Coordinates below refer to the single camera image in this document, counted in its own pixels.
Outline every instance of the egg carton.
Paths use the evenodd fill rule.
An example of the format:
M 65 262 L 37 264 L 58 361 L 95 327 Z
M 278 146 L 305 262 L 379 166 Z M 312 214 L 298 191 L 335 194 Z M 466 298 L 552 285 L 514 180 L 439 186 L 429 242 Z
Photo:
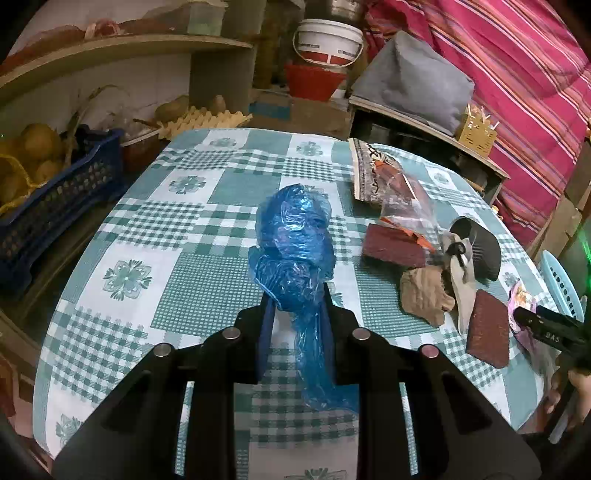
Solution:
M 212 114 L 205 107 L 200 109 L 192 106 L 187 112 L 174 122 L 167 122 L 164 125 L 158 122 L 160 133 L 158 138 L 173 140 L 187 130 L 195 128 L 236 128 L 246 125 L 252 118 L 252 114 L 244 116 L 242 112 L 230 113 L 229 110 L 217 115 Z

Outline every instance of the red sponge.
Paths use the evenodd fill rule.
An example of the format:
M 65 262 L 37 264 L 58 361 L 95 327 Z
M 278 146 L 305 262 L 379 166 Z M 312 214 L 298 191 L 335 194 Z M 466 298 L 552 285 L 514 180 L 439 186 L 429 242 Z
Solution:
M 476 292 L 468 327 L 466 353 L 496 368 L 509 364 L 507 306 L 484 290 Z
M 363 240 L 363 255 L 404 267 L 424 267 L 425 250 L 397 228 L 372 223 Z

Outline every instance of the bucket handle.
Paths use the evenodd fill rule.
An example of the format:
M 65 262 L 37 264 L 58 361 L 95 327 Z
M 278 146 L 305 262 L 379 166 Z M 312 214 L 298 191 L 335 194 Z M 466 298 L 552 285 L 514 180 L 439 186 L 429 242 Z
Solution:
M 361 56 L 361 54 L 363 53 L 363 41 L 361 42 L 361 45 L 359 46 L 359 51 L 357 52 L 357 55 L 355 56 L 355 58 L 353 60 L 351 60 L 349 63 L 346 63 L 345 65 L 327 65 L 325 62 L 322 61 L 317 61 L 317 60 L 310 60 L 307 58 L 304 58 L 301 53 L 298 51 L 298 49 L 296 48 L 296 35 L 299 33 L 299 30 L 296 30 L 294 32 L 294 36 L 291 39 L 291 44 L 294 47 L 295 52 L 297 53 L 297 55 L 299 56 L 299 58 L 301 58 L 302 60 L 305 60 L 309 63 L 314 63 L 315 65 L 320 65 L 322 67 L 337 67 L 337 68 L 341 68 L 344 69 L 345 67 L 348 67 L 349 65 L 352 65 L 353 63 L 355 63 L 357 61 L 357 59 Z

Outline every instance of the table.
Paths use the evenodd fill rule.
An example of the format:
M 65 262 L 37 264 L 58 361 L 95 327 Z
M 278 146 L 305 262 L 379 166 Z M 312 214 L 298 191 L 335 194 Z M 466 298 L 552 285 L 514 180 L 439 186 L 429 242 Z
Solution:
M 421 181 L 441 227 L 466 215 L 499 239 L 499 280 L 480 288 L 506 301 L 509 287 L 521 278 L 539 304 L 555 308 L 524 250 L 461 177 L 407 152 L 377 147 Z M 294 183 L 322 192 L 333 209 L 333 302 L 394 345 L 436 344 L 514 428 L 522 425 L 543 396 L 542 375 L 532 370 L 514 338 L 509 365 L 498 370 L 465 353 L 466 340 L 449 314 L 445 325 L 434 329 L 399 310 L 392 268 L 361 259 L 365 229 L 379 212 L 353 200 L 352 182 L 348 143 L 334 138 L 246 128 L 179 136 L 106 218 L 61 295 L 35 382 L 37 442 L 55 456 L 154 345 L 200 343 L 231 325 L 240 309 L 259 302 L 261 291 L 248 277 L 246 260 L 256 244 L 256 209 Z M 289 315 L 278 312 L 263 381 L 236 385 L 239 477 L 315 478 L 327 469 L 333 478 L 354 478 L 357 417 L 303 404 L 293 342 Z M 187 405 L 191 392 L 188 385 Z M 179 472 L 187 419 L 185 408 Z M 410 427 L 408 433 L 413 452 Z
M 501 191 L 503 182 L 511 178 L 505 170 L 490 158 L 483 157 L 458 142 L 455 138 L 408 115 L 356 96 L 349 98 L 349 108 L 351 110 L 349 136 L 351 137 L 375 141 L 368 138 L 368 135 L 371 135 L 367 131 L 368 125 L 377 124 L 389 127 L 394 121 L 398 125 L 410 127 L 421 138 L 437 139 L 439 141 L 438 146 L 441 146 L 441 142 L 444 142 L 444 146 L 451 146 L 451 152 L 454 152 L 454 155 L 451 156 L 452 162 L 456 164 L 462 176 L 473 183 L 472 186 L 482 189 L 484 199 L 489 205 L 492 205 L 495 201 Z

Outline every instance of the pink striped blanket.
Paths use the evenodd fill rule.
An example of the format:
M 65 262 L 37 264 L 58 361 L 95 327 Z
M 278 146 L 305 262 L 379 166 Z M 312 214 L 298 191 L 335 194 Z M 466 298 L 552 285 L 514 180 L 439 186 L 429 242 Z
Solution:
M 475 81 L 500 121 L 490 158 L 507 181 L 505 223 L 527 246 L 554 210 L 591 115 L 591 64 L 545 0 L 369 0 L 370 57 L 403 29 Z

